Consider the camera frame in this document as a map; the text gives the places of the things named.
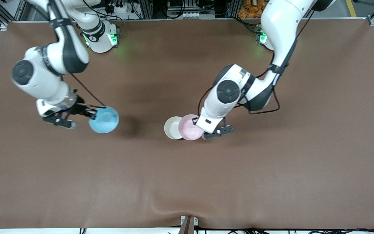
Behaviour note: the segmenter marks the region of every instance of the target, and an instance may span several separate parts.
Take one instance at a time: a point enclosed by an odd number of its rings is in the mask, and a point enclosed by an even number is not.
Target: black cable
[[[260,111],[260,112],[251,112],[248,110],[248,114],[264,114],[264,113],[270,113],[270,112],[274,112],[274,111],[278,111],[279,108],[281,108],[281,105],[279,105],[279,101],[278,101],[278,98],[276,97],[276,93],[275,93],[275,87],[272,88],[272,92],[273,92],[273,96],[275,98],[275,101],[276,101],[276,105],[278,105],[278,107],[274,110],[267,110],[267,111]]]
[[[86,88],[86,86],[73,74],[73,73],[70,73],[71,76],[73,76],[73,78],[84,88],[86,89],[86,91],[94,98],[96,99],[96,101],[98,101],[100,104],[102,104],[102,106],[106,106],[103,102],[101,102],[95,95],[93,95],[92,92],[90,92],[90,90],[88,88]]]
[[[102,13],[102,12],[98,12],[97,10],[91,8],[91,7],[86,3],[85,0],[82,0],[82,1],[83,1],[83,3],[84,3],[87,7],[89,7],[89,9],[91,9],[92,11],[94,11],[94,12],[96,12],[96,13],[98,13],[98,14],[101,14],[101,15],[104,15],[104,16],[109,16],[109,17],[115,17],[116,19],[123,20],[121,17],[116,16],[116,15],[107,15],[107,14],[104,14],[104,13]]]
[[[44,12],[40,11],[40,9],[39,9],[37,6],[35,6],[35,5],[31,4],[31,3],[30,3],[29,5],[31,5],[31,7],[32,7],[33,9],[35,9],[36,11],[38,11],[38,12],[40,13],[40,15],[44,17],[44,19],[46,19],[47,21],[50,22],[49,17],[46,16],[47,13],[44,13]]]
[[[273,62],[273,58],[275,57],[275,52],[272,52],[272,58],[270,59],[270,63],[269,64],[272,64]],[[256,78],[260,78],[262,77],[263,75],[265,75],[266,73],[268,72],[268,69],[266,69],[262,74],[258,75],[258,76],[255,76]]]
[[[313,10],[311,10],[311,11],[312,11],[312,12],[311,12],[311,15],[309,16],[309,18],[308,18],[307,21],[305,22],[303,28],[301,28],[300,32],[299,32],[298,35],[297,35],[297,38],[298,38],[298,36],[301,34],[301,32],[304,30],[304,28],[306,27],[308,21],[310,21],[311,17],[313,16],[314,11],[313,11]]]
[[[135,8],[135,4],[133,3],[133,1],[132,1],[132,0],[128,0],[128,2],[129,2],[129,5],[131,5],[132,9],[134,10],[136,16],[138,16],[138,18],[139,18],[140,20],[142,20],[142,17],[141,17],[141,15],[138,13],[138,11],[136,10],[136,8]]]
[[[198,116],[200,116],[200,105],[202,104],[202,100],[203,100],[203,98],[206,96],[206,94],[210,91],[210,90],[212,90],[212,88],[213,88],[214,86],[211,86],[206,92],[205,92],[205,94],[203,94],[203,96],[200,98],[200,101],[199,101],[199,105],[197,106],[197,115]]]
[[[185,4],[184,0],[180,0],[180,1],[181,1],[181,4],[180,4],[180,12],[178,13],[178,15],[177,15],[176,17],[168,16],[168,15],[164,12],[165,8],[168,9],[167,6],[163,6],[163,3],[166,3],[167,0],[162,0],[162,1],[161,1],[161,13],[165,16],[165,18],[170,19],[170,20],[173,20],[173,19],[177,19],[178,17],[180,17],[181,15],[183,15],[184,10],[186,9],[186,4]]]
[[[256,24],[247,23],[247,22],[243,21],[241,18],[237,18],[237,17],[234,17],[234,16],[229,16],[227,18],[235,19],[237,22],[243,24],[247,30],[249,30],[250,32],[252,32],[252,33],[254,33],[256,35],[262,34],[260,32],[253,31],[251,28],[249,28],[249,27],[256,27],[257,26]]]
[[[201,9],[212,9],[214,7],[214,3],[210,6],[203,6],[203,5],[199,4],[199,0],[196,0],[196,5],[198,7],[200,7]]]

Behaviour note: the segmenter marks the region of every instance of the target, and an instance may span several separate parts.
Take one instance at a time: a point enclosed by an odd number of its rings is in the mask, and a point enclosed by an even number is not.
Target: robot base
[[[85,36],[86,45],[96,53],[105,53],[112,48],[118,47],[120,28],[103,20],[105,24],[105,33],[99,38],[97,42],[92,42]]]

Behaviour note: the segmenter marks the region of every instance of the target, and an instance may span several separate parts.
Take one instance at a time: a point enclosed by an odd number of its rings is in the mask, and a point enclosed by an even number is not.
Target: power strip
[[[128,6],[123,5],[123,7],[115,7],[115,10],[113,13],[126,13],[127,10],[128,10]]]

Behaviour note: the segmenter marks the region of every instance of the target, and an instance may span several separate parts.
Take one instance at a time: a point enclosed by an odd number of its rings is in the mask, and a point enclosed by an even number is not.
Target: black joint cap
[[[26,85],[34,74],[34,67],[28,60],[21,60],[14,65],[11,74],[15,82]]]
[[[217,98],[223,103],[234,102],[239,95],[239,86],[232,80],[224,80],[217,86]]]

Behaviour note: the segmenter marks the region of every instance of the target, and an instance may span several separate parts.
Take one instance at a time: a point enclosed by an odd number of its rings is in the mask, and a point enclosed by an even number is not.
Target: blue bowl
[[[119,123],[119,115],[114,108],[97,108],[95,119],[89,119],[90,128],[97,133],[113,131]]]

